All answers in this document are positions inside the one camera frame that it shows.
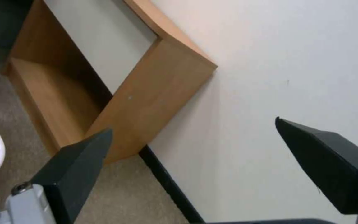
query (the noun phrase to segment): curved wooden top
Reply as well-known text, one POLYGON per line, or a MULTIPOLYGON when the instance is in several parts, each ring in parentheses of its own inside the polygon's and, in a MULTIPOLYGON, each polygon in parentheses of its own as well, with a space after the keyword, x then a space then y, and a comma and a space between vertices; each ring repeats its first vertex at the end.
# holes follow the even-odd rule
POLYGON ((191 50, 207 64, 218 66, 181 31, 161 10, 150 0, 124 0, 125 3, 157 34, 159 37, 177 42, 191 50))

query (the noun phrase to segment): screw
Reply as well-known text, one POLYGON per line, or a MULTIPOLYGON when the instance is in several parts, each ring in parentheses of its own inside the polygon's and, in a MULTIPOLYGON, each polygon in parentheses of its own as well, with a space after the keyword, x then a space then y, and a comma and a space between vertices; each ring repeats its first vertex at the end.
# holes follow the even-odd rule
POLYGON ((31 188, 33 188, 33 185, 30 182, 26 181, 14 186, 11 190, 11 194, 12 196, 15 196, 16 194, 23 193, 26 190, 30 190, 31 188))

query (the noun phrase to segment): floor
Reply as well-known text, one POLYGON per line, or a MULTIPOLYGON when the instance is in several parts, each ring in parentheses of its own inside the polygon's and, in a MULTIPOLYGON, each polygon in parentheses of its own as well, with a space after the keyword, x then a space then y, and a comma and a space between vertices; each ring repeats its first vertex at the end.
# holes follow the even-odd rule
MULTIPOLYGON (((0 69, 7 52, 0 49, 0 69)), ((0 134, 6 158, 0 169, 0 207, 11 188, 29 180, 49 159, 9 80, 0 75, 0 134)), ((139 156, 106 165, 77 224, 187 223, 139 156)))

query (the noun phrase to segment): black baseboard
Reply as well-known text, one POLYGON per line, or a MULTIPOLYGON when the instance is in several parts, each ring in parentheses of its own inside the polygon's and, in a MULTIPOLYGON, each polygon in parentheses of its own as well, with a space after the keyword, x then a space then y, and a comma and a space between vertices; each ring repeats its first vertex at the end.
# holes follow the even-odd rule
POLYGON ((173 181, 167 170, 160 163, 158 158, 155 156, 149 146, 145 146, 140 152, 140 157, 150 168, 158 182, 165 189, 165 191, 171 196, 173 202, 182 211, 187 221, 190 223, 205 223, 200 214, 189 202, 187 197, 180 190, 178 185, 173 181))

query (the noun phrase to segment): wooden shelf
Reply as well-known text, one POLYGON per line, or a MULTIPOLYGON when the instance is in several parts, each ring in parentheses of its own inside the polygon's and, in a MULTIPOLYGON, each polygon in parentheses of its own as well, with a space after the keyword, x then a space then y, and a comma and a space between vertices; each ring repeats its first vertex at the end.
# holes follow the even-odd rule
POLYGON ((30 116, 41 120, 41 129, 56 149, 84 139, 102 108, 78 79, 57 68, 17 58, 10 59, 10 68, 12 82, 29 98, 27 111, 36 113, 30 116))

